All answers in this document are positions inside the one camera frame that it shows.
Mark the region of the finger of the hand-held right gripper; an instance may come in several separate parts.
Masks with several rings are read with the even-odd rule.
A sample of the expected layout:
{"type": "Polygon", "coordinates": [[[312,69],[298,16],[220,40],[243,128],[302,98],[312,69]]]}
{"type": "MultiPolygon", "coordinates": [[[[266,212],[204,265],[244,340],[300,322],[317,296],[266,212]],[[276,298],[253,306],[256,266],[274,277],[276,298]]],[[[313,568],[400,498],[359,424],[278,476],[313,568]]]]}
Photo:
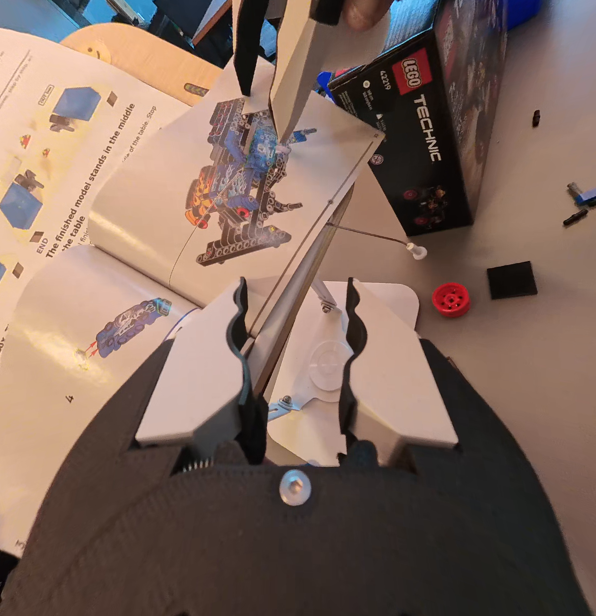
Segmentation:
{"type": "Polygon", "coordinates": [[[287,142],[316,81],[319,51],[313,51],[319,1],[287,1],[277,35],[269,107],[278,142],[287,142]]]}
{"type": "Polygon", "coordinates": [[[232,1],[233,66],[241,94],[246,97],[250,96],[269,4],[269,1],[232,1]]]}

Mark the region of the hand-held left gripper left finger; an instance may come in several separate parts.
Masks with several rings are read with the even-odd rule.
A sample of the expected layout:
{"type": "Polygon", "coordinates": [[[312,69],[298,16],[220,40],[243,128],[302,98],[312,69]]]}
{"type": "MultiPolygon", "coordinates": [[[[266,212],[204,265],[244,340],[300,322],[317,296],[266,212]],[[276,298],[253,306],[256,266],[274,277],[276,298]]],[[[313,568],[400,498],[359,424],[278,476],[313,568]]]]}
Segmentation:
{"type": "Polygon", "coordinates": [[[240,434],[239,409],[250,392],[247,311],[240,277],[171,340],[135,435],[140,445],[217,445],[240,434]]]}

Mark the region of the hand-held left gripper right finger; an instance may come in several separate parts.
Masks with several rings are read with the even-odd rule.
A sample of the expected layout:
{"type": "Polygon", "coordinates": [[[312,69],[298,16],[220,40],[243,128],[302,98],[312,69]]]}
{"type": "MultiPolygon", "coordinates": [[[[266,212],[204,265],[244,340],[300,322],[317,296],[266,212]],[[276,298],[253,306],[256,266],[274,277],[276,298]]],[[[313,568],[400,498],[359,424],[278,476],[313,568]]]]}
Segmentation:
{"type": "Polygon", "coordinates": [[[452,448],[458,443],[448,410],[417,333],[365,283],[349,278],[339,427],[346,447],[409,444],[452,448]]]}

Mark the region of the instruction booklet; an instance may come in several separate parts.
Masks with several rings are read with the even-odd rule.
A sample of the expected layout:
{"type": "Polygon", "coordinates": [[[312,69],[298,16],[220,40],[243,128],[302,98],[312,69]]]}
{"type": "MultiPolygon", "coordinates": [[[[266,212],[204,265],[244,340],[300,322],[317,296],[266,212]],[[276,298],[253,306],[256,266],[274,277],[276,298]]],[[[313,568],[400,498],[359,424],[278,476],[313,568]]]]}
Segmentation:
{"type": "Polygon", "coordinates": [[[258,337],[382,139],[312,93],[278,142],[232,68],[189,107],[0,28],[0,553],[23,557],[93,417],[239,277],[258,337]]]}

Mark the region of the person's right hand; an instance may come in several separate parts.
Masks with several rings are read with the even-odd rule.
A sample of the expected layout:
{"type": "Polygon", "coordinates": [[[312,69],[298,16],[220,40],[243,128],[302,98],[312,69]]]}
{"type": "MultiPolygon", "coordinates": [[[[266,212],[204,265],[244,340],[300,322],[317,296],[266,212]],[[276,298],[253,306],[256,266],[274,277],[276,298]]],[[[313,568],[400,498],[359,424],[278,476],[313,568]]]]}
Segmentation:
{"type": "Polygon", "coordinates": [[[367,31],[379,23],[394,1],[344,1],[343,18],[354,31],[367,31]]]}

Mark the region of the red wheel rim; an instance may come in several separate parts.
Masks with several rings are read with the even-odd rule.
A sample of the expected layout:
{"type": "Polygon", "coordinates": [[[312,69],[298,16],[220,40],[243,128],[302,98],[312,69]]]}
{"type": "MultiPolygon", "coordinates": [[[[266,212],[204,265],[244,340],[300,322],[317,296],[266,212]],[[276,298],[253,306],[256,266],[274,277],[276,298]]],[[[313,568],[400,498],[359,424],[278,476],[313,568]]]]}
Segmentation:
{"type": "Polygon", "coordinates": [[[456,319],[464,316],[471,309],[468,289],[460,283],[444,283],[432,293],[432,304],[443,316],[456,319]]]}

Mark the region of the white book stand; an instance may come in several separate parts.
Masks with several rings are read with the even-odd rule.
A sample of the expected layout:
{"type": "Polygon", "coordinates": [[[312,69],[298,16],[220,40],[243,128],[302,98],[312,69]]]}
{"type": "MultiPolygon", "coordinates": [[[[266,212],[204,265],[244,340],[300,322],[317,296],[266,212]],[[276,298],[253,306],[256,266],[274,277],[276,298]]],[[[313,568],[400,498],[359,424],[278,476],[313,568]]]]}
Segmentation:
{"type": "Polygon", "coordinates": [[[345,361],[351,355],[345,341],[347,284],[323,282],[318,271],[335,229],[326,227],[309,249],[277,308],[288,307],[287,321],[275,342],[261,332],[252,367],[265,346],[279,351],[264,392],[269,402],[266,462],[279,465],[337,465],[345,452],[339,432],[338,402],[345,361]]]}

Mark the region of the small black tile piece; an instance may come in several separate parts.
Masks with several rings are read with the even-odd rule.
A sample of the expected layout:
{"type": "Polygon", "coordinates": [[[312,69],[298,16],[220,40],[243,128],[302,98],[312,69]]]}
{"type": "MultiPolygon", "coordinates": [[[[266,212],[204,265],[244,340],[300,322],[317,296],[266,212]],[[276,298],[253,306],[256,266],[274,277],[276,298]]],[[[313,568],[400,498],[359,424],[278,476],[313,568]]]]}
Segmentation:
{"type": "Polygon", "coordinates": [[[486,275],[493,301],[538,294],[531,261],[491,267],[486,275]]]}

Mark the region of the black toy set box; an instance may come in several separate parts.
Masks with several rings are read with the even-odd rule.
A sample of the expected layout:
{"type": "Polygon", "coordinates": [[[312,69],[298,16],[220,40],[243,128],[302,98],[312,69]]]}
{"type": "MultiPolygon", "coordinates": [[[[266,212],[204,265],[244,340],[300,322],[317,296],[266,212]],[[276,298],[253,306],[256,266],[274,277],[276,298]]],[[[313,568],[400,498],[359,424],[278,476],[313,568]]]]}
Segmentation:
{"type": "Polygon", "coordinates": [[[398,1],[383,52],[333,76],[385,134],[369,165],[407,236],[475,218],[507,45],[507,1],[398,1]]]}

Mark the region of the blue storage bin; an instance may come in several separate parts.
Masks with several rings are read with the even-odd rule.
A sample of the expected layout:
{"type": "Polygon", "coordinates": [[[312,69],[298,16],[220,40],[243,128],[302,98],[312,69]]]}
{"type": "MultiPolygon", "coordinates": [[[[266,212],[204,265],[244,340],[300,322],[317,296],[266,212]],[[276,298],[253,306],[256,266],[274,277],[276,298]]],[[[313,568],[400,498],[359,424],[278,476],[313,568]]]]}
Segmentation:
{"type": "Polygon", "coordinates": [[[508,30],[512,30],[535,17],[541,9],[542,2],[508,1],[508,30]]]}

